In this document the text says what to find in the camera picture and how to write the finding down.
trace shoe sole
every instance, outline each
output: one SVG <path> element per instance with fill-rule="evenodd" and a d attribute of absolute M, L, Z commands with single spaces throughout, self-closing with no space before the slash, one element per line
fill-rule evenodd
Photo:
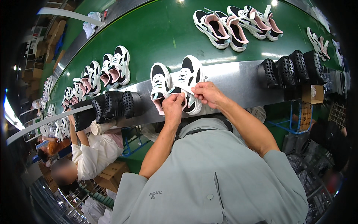
<path fill-rule="evenodd" d="M 196 12 L 197 11 L 195 11 L 194 12 L 194 14 L 193 14 L 193 20 L 194 20 L 194 24 L 195 24 L 195 26 L 196 26 L 196 28 L 200 31 L 200 32 L 202 32 L 203 34 L 205 34 L 208 38 L 209 38 L 209 40 L 210 40 L 210 42 L 217 48 L 217 49 L 225 49 L 225 48 L 227 48 L 228 46 L 229 46 L 229 43 L 226 43 L 225 45 L 223 44 L 223 45 L 218 45 L 214 40 L 212 40 L 211 38 L 210 38 L 210 36 L 209 36 L 209 34 L 207 34 L 207 33 L 205 33 L 202 29 L 200 29 L 198 26 L 198 24 L 197 23 L 199 23 L 199 21 L 198 21 L 198 18 L 196 17 Z"/>

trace shoe tongue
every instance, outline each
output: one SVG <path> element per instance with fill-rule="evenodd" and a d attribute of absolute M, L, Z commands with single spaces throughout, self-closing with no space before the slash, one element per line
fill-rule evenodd
<path fill-rule="evenodd" d="M 164 97 L 164 95 L 161 92 L 157 92 L 157 93 L 152 95 L 153 100 L 158 100 L 158 99 L 161 99 L 163 97 Z"/>

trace white cloth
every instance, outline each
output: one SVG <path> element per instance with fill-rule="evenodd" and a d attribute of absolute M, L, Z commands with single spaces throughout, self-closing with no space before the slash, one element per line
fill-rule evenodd
<path fill-rule="evenodd" d="M 99 218 L 105 214 L 105 209 L 90 197 L 84 201 L 81 211 L 91 224 L 97 224 Z"/>
<path fill-rule="evenodd" d="M 37 99 L 37 100 L 34 100 L 32 101 L 32 104 L 31 104 L 32 108 L 39 108 L 40 107 L 40 99 Z"/>
<path fill-rule="evenodd" d="M 111 224 L 112 211 L 110 209 L 105 210 L 105 214 L 98 219 L 98 224 Z"/>
<path fill-rule="evenodd" d="M 113 163 L 123 148 L 107 135 L 89 135 L 90 146 L 72 144 L 72 161 L 77 165 L 78 180 L 90 180 Z"/>

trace shoe box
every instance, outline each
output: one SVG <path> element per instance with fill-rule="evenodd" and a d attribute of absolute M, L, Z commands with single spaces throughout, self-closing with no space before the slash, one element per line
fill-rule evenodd
<path fill-rule="evenodd" d="M 323 103 L 323 86 L 305 84 L 302 85 L 302 101 L 310 104 Z"/>
<path fill-rule="evenodd" d="M 126 162 L 115 161 L 109 164 L 94 180 L 99 186 L 117 193 L 123 173 L 128 172 L 130 170 Z"/>

